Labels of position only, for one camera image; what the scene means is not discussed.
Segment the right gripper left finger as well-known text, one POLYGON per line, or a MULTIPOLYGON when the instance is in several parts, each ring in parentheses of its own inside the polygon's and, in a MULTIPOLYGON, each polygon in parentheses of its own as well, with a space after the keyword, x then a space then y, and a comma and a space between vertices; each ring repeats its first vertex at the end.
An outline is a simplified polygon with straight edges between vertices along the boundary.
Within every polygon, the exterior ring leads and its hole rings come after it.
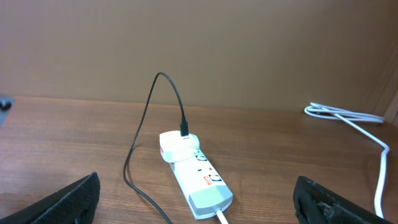
POLYGON ((92 224, 100 199, 96 172, 1 219, 1 224, 92 224))

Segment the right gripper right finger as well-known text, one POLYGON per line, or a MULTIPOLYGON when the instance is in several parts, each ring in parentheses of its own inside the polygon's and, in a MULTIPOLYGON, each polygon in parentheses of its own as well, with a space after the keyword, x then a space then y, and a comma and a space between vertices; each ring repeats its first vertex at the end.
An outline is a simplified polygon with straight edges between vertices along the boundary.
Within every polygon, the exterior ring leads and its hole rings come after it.
POLYGON ((293 201, 300 224, 392 224, 305 176, 297 179, 293 201))

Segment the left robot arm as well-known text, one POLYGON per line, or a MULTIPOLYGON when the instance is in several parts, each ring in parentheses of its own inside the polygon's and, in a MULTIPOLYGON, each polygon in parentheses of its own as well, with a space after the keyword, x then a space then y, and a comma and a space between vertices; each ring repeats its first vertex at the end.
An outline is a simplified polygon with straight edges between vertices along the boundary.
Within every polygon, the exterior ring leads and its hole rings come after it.
POLYGON ((14 99, 11 96, 1 95, 0 100, 0 125, 2 126, 14 105, 14 99))

